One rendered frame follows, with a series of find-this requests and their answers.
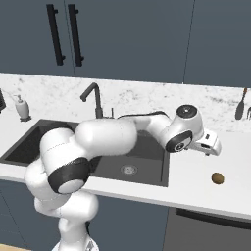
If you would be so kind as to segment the black sink basin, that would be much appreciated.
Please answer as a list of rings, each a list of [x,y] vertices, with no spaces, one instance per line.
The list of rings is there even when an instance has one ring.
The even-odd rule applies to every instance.
[[[39,120],[1,157],[0,163],[27,167],[39,156],[41,137],[59,121]],[[96,157],[91,175],[122,181],[168,186],[170,154],[147,132],[140,131],[126,155]]]

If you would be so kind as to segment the dark blue base cupboard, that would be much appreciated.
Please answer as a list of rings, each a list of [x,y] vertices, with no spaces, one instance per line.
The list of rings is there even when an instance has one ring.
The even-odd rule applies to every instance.
[[[168,209],[100,196],[89,232],[100,251],[163,251]],[[35,211],[22,183],[0,181],[0,243],[51,251],[58,243],[58,220]]]

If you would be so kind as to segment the hanging dark spatula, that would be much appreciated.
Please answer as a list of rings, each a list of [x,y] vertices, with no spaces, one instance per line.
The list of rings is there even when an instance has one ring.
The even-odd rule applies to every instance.
[[[240,102],[238,103],[236,110],[235,110],[235,115],[234,117],[237,120],[240,120],[243,116],[243,111],[244,111],[244,99],[245,99],[245,95],[247,93],[247,88],[243,89],[243,93],[242,93],[242,98],[240,100]]]

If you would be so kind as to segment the dark blue wall cupboard door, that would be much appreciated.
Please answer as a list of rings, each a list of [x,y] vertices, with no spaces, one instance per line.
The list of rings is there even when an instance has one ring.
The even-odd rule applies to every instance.
[[[251,0],[195,0],[184,82],[251,87]]]
[[[63,66],[56,63],[47,4],[58,10]],[[75,75],[64,0],[0,0],[0,73]]]
[[[195,0],[64,0],[75,74],[182,83]]]

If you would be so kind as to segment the black sink faucet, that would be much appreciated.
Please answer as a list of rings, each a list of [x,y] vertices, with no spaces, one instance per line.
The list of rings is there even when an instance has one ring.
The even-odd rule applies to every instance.
[[[82,102],[85,102],[87,97],[89,96],[89,94],[91,92],[95,93],[95,117],[97,119],[103,119],[104,115],[103,115],[103,109],[101,106],[101,98],[100,98],[100,89],[99,86],[96,82],[92,82],[84,91],[83,93],[80,95],[80,100]]]

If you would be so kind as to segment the white soap dispenser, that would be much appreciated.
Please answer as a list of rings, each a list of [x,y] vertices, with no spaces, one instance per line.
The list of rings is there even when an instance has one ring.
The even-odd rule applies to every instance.
[[[17,101],[15,103],[15,106],[20,116],[20,121],[28,122],[31,119],[29,106],[27,102],[21,97],[21,95],[17,95]]]

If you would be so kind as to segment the black appliance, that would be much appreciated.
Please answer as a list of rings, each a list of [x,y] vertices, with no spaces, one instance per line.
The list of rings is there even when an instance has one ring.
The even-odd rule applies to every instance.
[[[6,103],[5,103],[5,100],[4,100],[4,96],[3,96],[3,93],[2,93],[2,89],[0,88],[0,114],[1,112],[6,108]]]

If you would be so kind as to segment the grey dishwasher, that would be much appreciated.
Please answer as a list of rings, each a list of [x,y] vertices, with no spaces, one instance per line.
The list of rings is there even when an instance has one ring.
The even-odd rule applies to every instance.
[[[201,214],[251,223],[236,217]],[[251,230],[193,220],[170,208],[164,251],[251,251]]]

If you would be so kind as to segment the brown kiwi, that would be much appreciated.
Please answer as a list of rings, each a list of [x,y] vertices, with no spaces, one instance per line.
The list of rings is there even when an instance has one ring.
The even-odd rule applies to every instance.
[[[225,177],[220,173],[213,173],[212,174],[212,182],[214,184],[223,184],[225,181]]]

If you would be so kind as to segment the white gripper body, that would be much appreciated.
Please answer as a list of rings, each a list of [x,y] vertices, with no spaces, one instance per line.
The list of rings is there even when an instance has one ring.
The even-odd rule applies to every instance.
[[[198,140],[196,142],[192,142],[190,144],[190,148],[192,150],[203,152],[206,155],[219,156],[222,151],[222,144],[218,140],[218,138],[212,139],[212,140],[203,138],[203,139]]]

